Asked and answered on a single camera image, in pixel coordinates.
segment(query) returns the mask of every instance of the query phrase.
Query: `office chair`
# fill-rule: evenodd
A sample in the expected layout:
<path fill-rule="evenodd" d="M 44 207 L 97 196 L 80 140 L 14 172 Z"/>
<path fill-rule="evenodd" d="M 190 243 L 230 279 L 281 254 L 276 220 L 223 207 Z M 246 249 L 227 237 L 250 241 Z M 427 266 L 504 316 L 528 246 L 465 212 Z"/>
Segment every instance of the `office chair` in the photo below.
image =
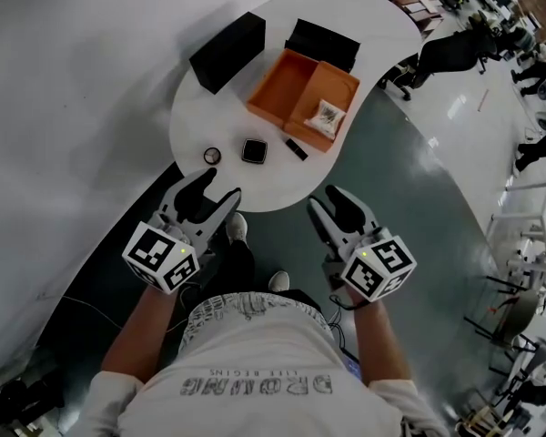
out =
<path fill-rule="evenodd" d="M 407 87 L 418 89 L 434 73 L 468 71 L 483 57 L 495 55 L 497 47 L 487 25 L 471 18 L 470 22 L 473 29 L 430 41 L 422 47 L 420 56 L 410 56 L 391 68 L 379 81 L 379 87 L 385 89 L 391 81 L 408 101 L 411 97 Z"/>
<path fill-rule="evenodd" d="M 475 333 L 488 339 L 491 344 L 499 346 L 506 351 L 527 351 L 536 352 L 536 348 L 528 349 L 521 347 L 516 341 L 522 337 L 526 342 L 530 342 L 522 335 L 528 328 L 533 317 L 536 315 L 536 309 L 540 304 L 538 295 L 533 290 L 521 291 L 517 296 L 505 300 L 496 309 L 502 311 L 501 319 L 494 331 L 489 331 L 481 327 L 477 322 L 467 317 L 465 321 L 475 327 Z"/>

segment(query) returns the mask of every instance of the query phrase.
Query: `person in black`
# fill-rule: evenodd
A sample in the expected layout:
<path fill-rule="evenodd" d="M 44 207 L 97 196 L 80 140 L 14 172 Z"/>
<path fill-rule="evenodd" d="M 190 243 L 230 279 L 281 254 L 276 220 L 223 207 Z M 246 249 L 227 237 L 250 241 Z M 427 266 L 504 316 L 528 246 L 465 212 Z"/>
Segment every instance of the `person in black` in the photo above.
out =
<path fill-rule="evenodd" d="M 520 89 L 520 94 L 522 94 L 523 97 L 537 94 L 540 85 L 546 81 L 546 62 L 538 61 L 520 73 L 516 73 L 514 70 L 511 70 L 511 80 L 514 82 L 514 84 L 533 78 L 538 79 L 535 84 Z"/>
<path fill-rule="evenodd" d="M 514 174 L 519 175 L 529 164 L 539 158 L 546 157 L 546 136 L 535 144 L 519 144 L 518 152 L 521 154 L 514 162 Z"/>

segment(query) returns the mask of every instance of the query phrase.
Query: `white sneaker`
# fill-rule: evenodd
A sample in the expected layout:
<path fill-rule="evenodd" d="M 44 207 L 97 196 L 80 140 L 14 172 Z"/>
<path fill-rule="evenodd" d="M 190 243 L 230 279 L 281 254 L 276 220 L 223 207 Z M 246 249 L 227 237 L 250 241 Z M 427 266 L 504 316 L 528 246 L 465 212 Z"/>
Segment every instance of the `white sneaker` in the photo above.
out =
<path fill-rule="evenodd" d="M 289 274 L 284 270 L 280 270 L 271 277 L 271 280 L 269 281 L 269 291 L 279 293 L 280 291 L 287 290 L 289 290 Z"/>
<path fill-rule="evenodd" d="M 247 221 L 242 215 L 235 212 L 235 215 L 233 215 L 233 218 L 227 224 L 228 242 L 232 243 L 233 241 L 239 239 L 247 244 L 247 232 Z"/>

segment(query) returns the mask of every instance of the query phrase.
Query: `forearm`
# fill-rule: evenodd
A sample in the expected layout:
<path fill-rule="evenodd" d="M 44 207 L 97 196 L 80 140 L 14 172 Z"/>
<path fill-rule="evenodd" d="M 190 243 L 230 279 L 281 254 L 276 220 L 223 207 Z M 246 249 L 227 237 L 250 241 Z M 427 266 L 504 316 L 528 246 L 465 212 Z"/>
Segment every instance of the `forearm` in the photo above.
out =
<path fill-rule="evenodd" d="M 103 359 L 101 370 L 131 375 L 143 383 L 151 379 L 176 299 L 177 292 L 168 296 L 146 288 Z"/>
<path fill-rule="evenodd" d="M 410 367 L 382 301 L 354 311 L 362 381 L 410 380 Z"/>

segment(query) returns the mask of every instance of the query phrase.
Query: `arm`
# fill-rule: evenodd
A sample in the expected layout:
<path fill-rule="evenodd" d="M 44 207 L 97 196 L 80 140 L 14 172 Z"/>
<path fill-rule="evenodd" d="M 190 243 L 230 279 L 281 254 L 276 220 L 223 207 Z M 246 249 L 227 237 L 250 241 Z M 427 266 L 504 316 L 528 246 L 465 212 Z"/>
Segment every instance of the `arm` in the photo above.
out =
<path fill-rule="evenodd" d="M 347 291 L 354 304 L 363 301 L 348 286 Z M 411 380 L 409 364 L 390 327 L 389 314 L 382 301 L 355 310 L 354 322 L 362 381 L 380 398 L 400 410 L 405 429 L 402 435 L 420 432 L 422 437 L 449 437 Z"/>
<path fill-rule="evenodd" d="M 78 421 L 69 437 L 116 434 L 117 417 L 156 372 L 177 292 L 168 296 L 148 287 L 91 381 Z"/>
<path fill-rule="evenodd" d="M 131 375 L 143 383 L 149 381 L 156 373 L 157 360 L 176 299 L 177 291 L 168 296 L 147 287 L 109 348 L 101 370 Z"/>
<path fill-rule="evenodd" d="M 355 304 L 363 301 L 350 287 L 348 293 Z M 409 364 L 390 327 L 389 314 L 382 301 L 355 310 L 354 322 L 364 384 L 386 379 L 409 381 Z"/>

